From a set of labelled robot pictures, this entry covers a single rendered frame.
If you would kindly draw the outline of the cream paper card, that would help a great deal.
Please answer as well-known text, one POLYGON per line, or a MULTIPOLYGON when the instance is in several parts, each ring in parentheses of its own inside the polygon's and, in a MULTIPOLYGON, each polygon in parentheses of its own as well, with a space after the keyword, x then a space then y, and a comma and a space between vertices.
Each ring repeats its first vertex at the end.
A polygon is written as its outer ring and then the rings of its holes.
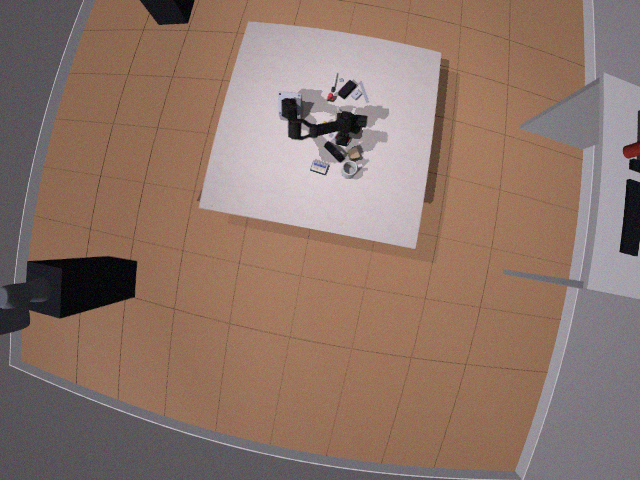
POLYGON ((337 109, 334 110, 334 112, 330 115, 332 116, 334 119, 337 118, 337 113, 342 113, 343 110, 339 109, 339 106, 337 107, 337 109))

